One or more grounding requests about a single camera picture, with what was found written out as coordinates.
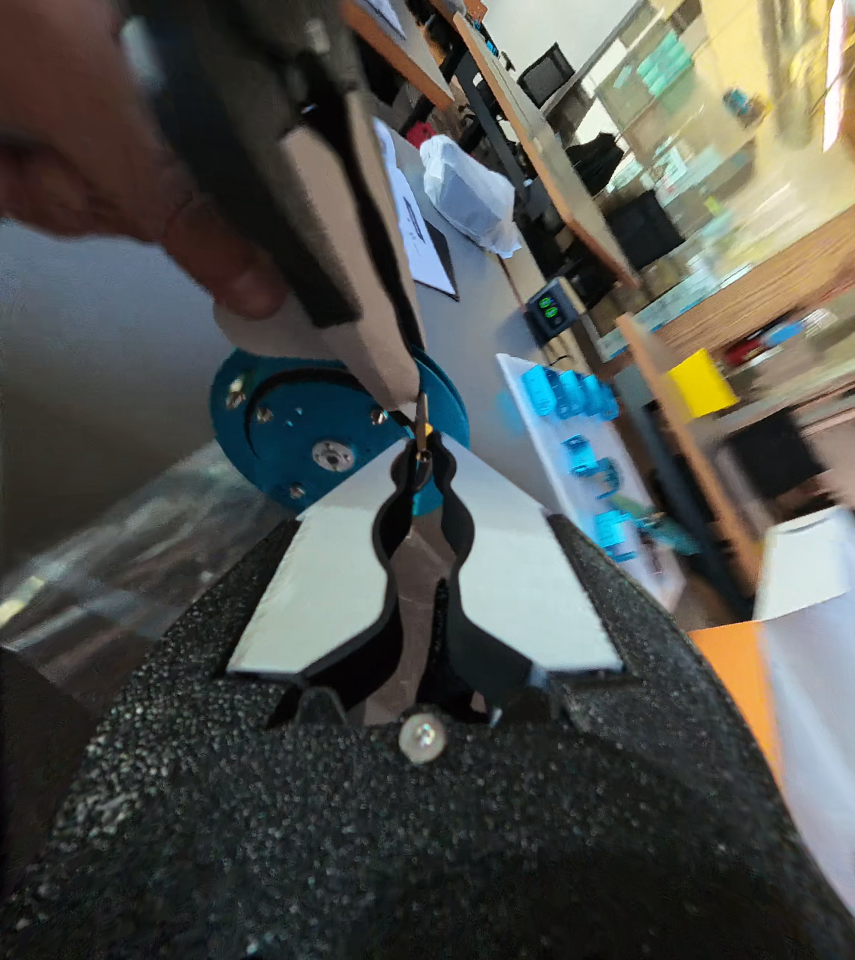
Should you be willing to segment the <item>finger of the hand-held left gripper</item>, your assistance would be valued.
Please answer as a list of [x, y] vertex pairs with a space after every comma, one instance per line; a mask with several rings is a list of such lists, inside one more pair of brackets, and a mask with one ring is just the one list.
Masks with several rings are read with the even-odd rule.
[[350, 152], [334, 156], [324, 201], [325, 231], [356, 295], [360, 319], [325, 335], [337, 356], [390, 411], [412, 413], [421, 392], [413, 349], [424, 329], [399, 225], [390, 168], [368, 94], [346, 96]]

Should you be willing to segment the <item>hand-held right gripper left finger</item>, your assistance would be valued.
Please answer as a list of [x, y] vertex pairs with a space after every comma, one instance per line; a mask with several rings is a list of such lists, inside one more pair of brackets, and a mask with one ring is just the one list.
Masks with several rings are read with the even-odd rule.
[[227, 661], [227, 674], [283, 688], [268, 721], [299, 709], [381, 722], [410, 702], [395, 555], [413, 522], [416, 451], [393, 443], [290, 524], [290, 539]]

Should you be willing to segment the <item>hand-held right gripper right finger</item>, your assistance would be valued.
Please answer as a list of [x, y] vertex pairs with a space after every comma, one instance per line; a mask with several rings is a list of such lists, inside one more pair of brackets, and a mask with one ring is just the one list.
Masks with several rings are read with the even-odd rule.
[[561, 688], [618, 686], [625, 660], [578, 576], [555, 515], [445, 434], [427, 440], [453, 552], [445, 645], [490, 723]]

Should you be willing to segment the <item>blue metal turntable disc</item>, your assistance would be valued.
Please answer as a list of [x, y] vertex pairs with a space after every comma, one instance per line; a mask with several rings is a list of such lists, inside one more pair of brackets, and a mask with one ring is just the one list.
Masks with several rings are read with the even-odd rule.
[[237, 349], [213, 380], [209, 413], [232, 465], [297, 514], [316, 503], [380, 508], [414, 440], [412, 420], [388, 412], [338, 361]]

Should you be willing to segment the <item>wood-edged neighbour desk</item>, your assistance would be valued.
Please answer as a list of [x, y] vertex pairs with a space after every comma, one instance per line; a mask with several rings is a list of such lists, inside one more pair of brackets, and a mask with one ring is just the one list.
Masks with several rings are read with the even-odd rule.
[[402, 21], [406, 38], [399, 38], [363, 1], [340, 1], [339, 12], [354, 37], [364, 42], [434, 108], [444, 111], [455, 104], [449, 82], [425, 39], [409, 2], [390, 1]]

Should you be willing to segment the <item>grey desk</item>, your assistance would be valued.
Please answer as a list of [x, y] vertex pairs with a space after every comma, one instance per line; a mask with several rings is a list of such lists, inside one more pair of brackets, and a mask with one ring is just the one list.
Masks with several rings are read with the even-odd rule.
[[[460, 301], [415, 285], [428, 354], [466, 402], [470, 445], [555, 512], [497, 362], [546, 362], [522, 312], [542, 285], [435, 210], [417, 150], [397, 165], [447, 238]], [[57, 546], [213, 438], [208, 394], [229, 342], [210, 299], [155, 249], [0, 225], [0, 574]]]

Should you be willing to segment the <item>long wood-edged desk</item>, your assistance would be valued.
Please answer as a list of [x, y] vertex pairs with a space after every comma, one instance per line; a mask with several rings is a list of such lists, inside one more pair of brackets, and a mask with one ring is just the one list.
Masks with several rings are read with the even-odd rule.
[[456, 12], [452, 23], [478, 72], [518, 143], [530, 161], [559, 217], [570, 231], [626, 286], [637, 288], [640, 279], [608, 222], [568, 159], [554, 130], [514, 78], [493, 58], [481, 34], [464, 15]]

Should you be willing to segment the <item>person's left hand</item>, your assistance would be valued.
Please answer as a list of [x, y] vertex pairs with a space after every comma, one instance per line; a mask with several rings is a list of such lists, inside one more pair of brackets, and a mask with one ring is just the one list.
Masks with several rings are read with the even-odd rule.
[[0, 1], [0, 218], [160, 246], [229, 311], [288, 289], [160, 137], [122, 51], [115, 2]]

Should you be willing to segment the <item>black clipboard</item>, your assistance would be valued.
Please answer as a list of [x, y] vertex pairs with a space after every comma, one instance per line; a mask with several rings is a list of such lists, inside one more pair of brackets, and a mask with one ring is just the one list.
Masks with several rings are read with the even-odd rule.
[[426, 280], [420, 280], [418, 282], [423, 286], [427, 286], [430, 289], [444, 294], [458, 303], [460, 302], [460, 295], [457, 275], [447, 235], [430, 221], [425, 221], [424, 225], [439, 261], [438, 270], [443, 272], [445, 280], [441, 282], [438, 276], [435, 278], [436, 282], [428, 282]]

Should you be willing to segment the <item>printed instruction sheet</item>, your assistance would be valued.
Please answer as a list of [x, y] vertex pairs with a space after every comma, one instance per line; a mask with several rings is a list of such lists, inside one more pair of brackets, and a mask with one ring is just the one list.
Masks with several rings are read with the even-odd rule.
[[397, 225], [404, 246], [408, 267], [412, 280], [436, 282], [445, 281], [443, 271], [429, 236], [417, 198], [408, 179], [397, 164], [397, 152], [392, 131], [378, 117], [373, 119], [373, 126], [380, 143], [382, 158], [391, 186], [391, 191], [397, 210]]

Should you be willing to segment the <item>white foam tray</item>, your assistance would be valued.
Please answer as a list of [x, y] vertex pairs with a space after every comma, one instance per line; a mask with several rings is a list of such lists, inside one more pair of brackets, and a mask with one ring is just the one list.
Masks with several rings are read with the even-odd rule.
[[[598, 457], [611, 458], [620, 474], [620, 493], [645, 505], [653, 505], [644, 482], [631, 459], [613, 421], [600, 421], [589, 415], [561, 420], [556, 413], [541, 417], [531, 409], [521, 384], [521, 376], [533, 361], [498, 353], [495, 356], [507, 391], [530, 438], [541, 472], [551, 491], [550, 505], [570, 520], [589, 540], [594, 539], [594, 517], [613, 507], [611, 501], [597, 498], [600, 484], [577, 479], [567, 473], [563, 441], [581, 434], [591, 443]], [[674, 551], [668, 546], [639, 534], [639, 558], [619, 563], [668, 612], [675, 612], [686, 588], [686, 578]]]

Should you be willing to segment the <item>teal metal part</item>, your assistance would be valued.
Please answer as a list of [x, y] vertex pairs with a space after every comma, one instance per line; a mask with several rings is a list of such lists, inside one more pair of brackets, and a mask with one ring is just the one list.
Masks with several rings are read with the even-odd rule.
[[674, 553], [693, 557], [703, 552], [701, 541], [692, 536], [681, 524], [653, 505], [646, 505], [620, 492], [609, 497], [614, 509], [630, 522], [639, 534], [651, 541], [667, 546]]

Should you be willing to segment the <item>black device with green display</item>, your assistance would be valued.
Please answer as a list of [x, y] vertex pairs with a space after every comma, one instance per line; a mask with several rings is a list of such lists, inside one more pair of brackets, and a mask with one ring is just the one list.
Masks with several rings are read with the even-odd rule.
[[523, 314], [537, 347], [542, 348], [576, 324], [586, 309], [572, 283], [557, 276], [526, 300]]

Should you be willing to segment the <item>white plastic wrapped box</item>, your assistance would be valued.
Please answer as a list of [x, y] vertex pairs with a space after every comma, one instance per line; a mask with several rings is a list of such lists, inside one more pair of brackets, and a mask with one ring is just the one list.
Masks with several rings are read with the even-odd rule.
[[511, 258], [522, 247], [511, 182], [445, 135], [425, 140], [419, 154], [423, 191], [441, 216], [482, 250]]

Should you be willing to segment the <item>large clear plastic bag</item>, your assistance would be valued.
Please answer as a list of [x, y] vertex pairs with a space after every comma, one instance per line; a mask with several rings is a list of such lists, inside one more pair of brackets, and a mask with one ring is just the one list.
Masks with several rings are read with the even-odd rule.
[[265, 592], [300, 515], [284, 518], [213, 445], [204, 447], [0, 577], [0, 647], [75, 698], [105, 701], [134, 654], [258, 542], [277, 536], [275, 558], [254, 571], [266, 577]]

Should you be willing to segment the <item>white paper sheet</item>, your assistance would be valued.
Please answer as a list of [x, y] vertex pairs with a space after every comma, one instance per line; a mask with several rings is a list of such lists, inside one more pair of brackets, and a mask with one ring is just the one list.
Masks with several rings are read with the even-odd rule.
[[363, 1], [362, 2], [379, 21], [390, 27], [400, 39], [405, 39], [407, 33], [402, 19], [390, 1]]

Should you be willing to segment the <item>yellow box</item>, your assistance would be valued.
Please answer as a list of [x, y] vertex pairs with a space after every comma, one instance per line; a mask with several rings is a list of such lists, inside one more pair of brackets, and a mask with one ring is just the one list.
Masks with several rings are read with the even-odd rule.
[[740, 399], [707, 349], [701, 348], [673, 366], [666, 376], [672, 382], [691, 419], [737, 406]]

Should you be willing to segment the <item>black background office chair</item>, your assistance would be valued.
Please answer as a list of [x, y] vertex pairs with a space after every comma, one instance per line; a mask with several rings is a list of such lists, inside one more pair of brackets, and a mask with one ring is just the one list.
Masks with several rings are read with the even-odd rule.
[[575, 73], [575, 67], [555, 42], [518, 75], [517, 84], [531, 103], [541, 109]]

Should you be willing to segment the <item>orange and white cardboard box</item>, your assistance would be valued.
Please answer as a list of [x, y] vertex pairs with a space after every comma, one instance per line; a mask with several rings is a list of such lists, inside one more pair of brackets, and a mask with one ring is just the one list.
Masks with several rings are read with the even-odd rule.
[[768, 530], [753, 618], [689, 635], [771, 768], [804, 844], [855, 918], [855, 517]]

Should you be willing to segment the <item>blue metal U bracket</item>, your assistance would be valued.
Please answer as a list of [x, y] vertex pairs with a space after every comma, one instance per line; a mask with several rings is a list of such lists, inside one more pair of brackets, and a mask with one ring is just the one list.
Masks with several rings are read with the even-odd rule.
[[582, 384], [582, 376], [575, 370], [549, 369], [551, 385], [555, 397], [555, 413], [559, 420], [586, 415], [587, 400]]
[[598, 512], [592, 529], [596, 545], [615, 563], [623, 565], [640, 558], [640, 534], [624, 510], [609, 507]]
[[620, 407], [611, 386], [596, 375], [580, 377], [586, 416], [604, 423], [613, 422], [620, 414]]
[[545, 366], [531, 366], [520, 377], [520, 384], [536, 416], [552, 416], [557, 407], [553, 380]]

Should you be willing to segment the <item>blue metal L bracket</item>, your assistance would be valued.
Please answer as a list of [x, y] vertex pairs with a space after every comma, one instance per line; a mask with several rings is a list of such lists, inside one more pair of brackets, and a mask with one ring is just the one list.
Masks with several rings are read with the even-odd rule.
[[621, 490], [621, 474], [614, 460], [597, 456], [592, 444], [581, 434], [562, 442], [566, 472], [580, 480], [599, 484], [598, 499], [613, 498]]

